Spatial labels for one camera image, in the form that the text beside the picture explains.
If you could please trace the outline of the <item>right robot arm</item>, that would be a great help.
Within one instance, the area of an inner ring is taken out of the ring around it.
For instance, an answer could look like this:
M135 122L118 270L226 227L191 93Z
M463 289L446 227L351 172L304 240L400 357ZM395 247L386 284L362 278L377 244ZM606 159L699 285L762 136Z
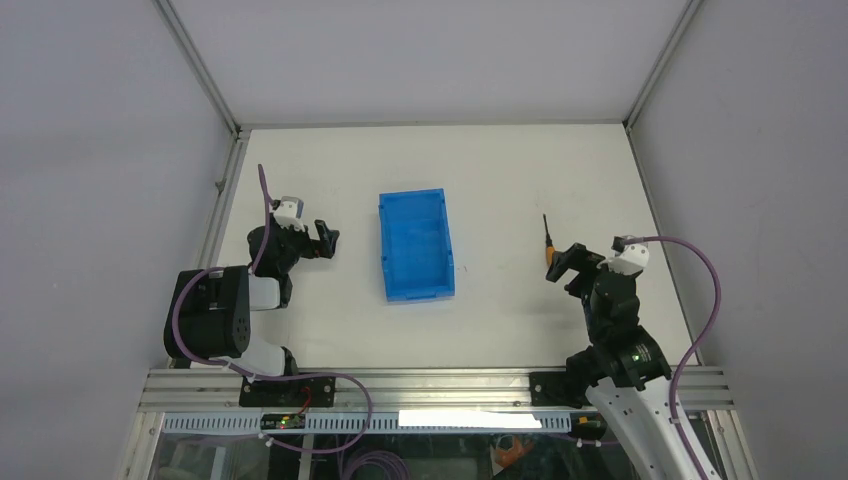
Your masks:
M637 279L649 259L638 237L615 238L610 256L580 243L564 251L547 246L547 280L575 274L565 290L581 303L589 345L537 391L557 405L594 407L643 479L717 479L682 410L684 367L671 367L640 324Z

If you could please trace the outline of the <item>aluminium front rail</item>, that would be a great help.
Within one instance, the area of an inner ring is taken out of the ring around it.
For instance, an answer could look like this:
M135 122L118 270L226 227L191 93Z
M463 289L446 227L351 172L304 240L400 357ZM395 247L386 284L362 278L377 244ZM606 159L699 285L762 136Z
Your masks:
M528 368L360 368L345 373L368 390L374 410L451 409L484 411L554 410L544 404L546 386L532 383ZM252 386L234 372L217 368L155 369L149 372L140 412L223 412L239 410ZM683 408L733 410L733 394L718 367L688 366L679 383Z

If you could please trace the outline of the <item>small green circuit board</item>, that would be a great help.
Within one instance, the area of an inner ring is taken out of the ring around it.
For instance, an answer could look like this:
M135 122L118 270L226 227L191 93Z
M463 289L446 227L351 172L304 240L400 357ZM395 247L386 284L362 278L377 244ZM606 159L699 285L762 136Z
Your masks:
M307 418L303 414L265 414L260 420L260 428L265 431L302 430Z

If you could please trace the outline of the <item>blue plastic bin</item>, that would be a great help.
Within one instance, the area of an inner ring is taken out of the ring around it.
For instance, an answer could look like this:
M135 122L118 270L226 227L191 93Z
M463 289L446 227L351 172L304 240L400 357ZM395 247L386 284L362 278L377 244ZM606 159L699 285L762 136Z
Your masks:
M455 265L445 192L382 193L381 267L390 303L455 295Z

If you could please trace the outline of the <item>orange handled screwdriver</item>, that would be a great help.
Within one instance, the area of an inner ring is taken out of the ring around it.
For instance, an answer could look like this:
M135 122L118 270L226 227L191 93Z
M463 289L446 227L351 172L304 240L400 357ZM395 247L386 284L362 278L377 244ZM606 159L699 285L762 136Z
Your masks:
M554 256L556 249L554 247L554 243L553 243L552 237L550 235L547 215L543 214L542 218L543 218L543 225L544 225L544 231L545 231L545 259L546 259L547 266L550 267L553 264L553 256Z

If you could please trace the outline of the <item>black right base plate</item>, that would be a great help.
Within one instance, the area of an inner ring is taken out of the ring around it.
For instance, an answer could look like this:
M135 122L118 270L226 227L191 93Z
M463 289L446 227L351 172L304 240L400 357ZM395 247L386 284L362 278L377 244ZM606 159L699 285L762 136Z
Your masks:
M531 404L534 407L570 407L590 405L586 397L589 384L567 371L535 371L528 375Z

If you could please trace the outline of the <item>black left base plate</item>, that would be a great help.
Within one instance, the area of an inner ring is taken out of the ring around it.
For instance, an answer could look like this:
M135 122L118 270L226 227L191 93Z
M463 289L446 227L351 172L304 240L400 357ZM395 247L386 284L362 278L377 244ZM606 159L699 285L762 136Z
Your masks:
M242 381L238 405L248 408L328 408L334 405L334 377L295 381Z

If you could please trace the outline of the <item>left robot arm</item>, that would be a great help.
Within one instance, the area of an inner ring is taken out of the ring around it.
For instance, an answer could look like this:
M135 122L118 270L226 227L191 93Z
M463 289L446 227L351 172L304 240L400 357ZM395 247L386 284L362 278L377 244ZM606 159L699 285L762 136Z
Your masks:
M282 227L275 221L247 235L251 263L178 274L163 343L173 359L233 368L251 381L262 379L262 392L277 406L294 403L301 380L291 351L253 331L251 315L288 307L293 290L290 271L301 259L331 259L340 232L323 220L308 229Z

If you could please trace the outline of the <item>orange object under table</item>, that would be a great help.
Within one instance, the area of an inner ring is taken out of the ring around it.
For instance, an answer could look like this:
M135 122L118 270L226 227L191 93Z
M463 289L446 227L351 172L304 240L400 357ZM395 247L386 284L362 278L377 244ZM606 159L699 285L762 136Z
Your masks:
M530 437L516 434L501 435L491 445L491 459L495 466L505 469L534 449Z

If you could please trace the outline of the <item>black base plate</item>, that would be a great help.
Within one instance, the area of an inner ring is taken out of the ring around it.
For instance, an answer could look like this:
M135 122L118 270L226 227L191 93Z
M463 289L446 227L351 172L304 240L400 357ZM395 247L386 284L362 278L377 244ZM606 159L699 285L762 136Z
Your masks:
M328 408L334 405L334 377L295 381L242 381L238 405L248 408Z
M567 371L535 371L528 375L531 404L534 407L570 407L590 405L586 397L589 384Z

